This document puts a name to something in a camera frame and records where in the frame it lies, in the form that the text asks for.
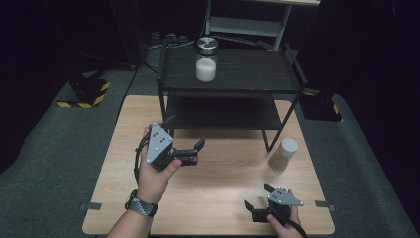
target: dark background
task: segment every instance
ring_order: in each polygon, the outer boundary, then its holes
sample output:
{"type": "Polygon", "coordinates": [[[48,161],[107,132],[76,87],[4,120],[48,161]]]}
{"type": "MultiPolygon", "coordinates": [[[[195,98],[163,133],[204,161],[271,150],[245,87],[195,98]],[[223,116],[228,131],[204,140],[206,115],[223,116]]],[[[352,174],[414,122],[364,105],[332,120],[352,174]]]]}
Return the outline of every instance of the dark background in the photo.
{"type": "MultiPolygon", "coordinates": [[[[122,38],[109,1],[92,1],[91,7],[85,1],[51,5],[52,11],[67,13],[57,19],[65,41],[44,1],[0,4],[3,172],[72,76],[115,62],[138,61],[127,53],[129,43],[122,38]],[[74,26],[85,27],[81,31],[74,26]]],[[[414,0],[323,0],[318,11],[296,6],[283,40],[301,50],[298,57],[309,87],[322,91],[333,84],[346,99],[417,230],[419,5],[414,0]]],[[[215,15],[277,21],[283,10],[281,5],[240,1],[214,0],[213,6],[215,15]]],[[[204,1],[139,1],[136,24],[146,32],[196,38],[204,9],[204,1]]]]}

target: gray mat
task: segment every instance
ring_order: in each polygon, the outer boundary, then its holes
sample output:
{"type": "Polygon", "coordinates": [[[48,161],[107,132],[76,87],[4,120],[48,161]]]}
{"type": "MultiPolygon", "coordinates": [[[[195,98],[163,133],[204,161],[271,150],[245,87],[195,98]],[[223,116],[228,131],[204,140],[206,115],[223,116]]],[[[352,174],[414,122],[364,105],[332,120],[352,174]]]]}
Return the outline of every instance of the gray mat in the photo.
{"type": "MultiPolygon", "coordinates": [[[[149,64],[158,65],[158,52],[149,51],[149,64]]],[[[16,163],[0,175],[0,237],[93,237],[82,231],[83,205],[92,196],[124,95],[158,93],[155,74],[143,66],[128,88],[134,74],[126,67],[107,71],[102,78],[111,86],[99,107],[52,103],[16,163]]],[[[67,86],[57,99],[68,93],[67,86]]],[[[336,232],[329,237],[419,237],[346,102],[333,99],[343,122],[306,121],[296,108],[327,202],[336,208],[336,232]]]]}

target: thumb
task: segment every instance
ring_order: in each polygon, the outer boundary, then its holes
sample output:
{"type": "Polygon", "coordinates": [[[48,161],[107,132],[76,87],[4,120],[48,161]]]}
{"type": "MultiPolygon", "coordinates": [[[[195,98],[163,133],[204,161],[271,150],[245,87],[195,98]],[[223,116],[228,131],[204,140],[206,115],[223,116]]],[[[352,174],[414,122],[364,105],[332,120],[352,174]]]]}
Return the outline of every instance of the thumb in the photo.
{"type": "Polygon", "coordinates": [[[280,222],[278,222],[278,220],[273,215],[271,214],[268,215],[266,217],[266,220],[271,225],[271,227],[277,232],[278,236],[280,236],[284,232],[285,230],[284,226],[282,226],[280,222]]]}
{"type": "Polygon", "coordinates": [[[162,172],[162,176],[165,180],[169,181],[170,178],[176,173],[176,171],[181,167],[182,161],[176,159],[173,160],[162,172]]]}

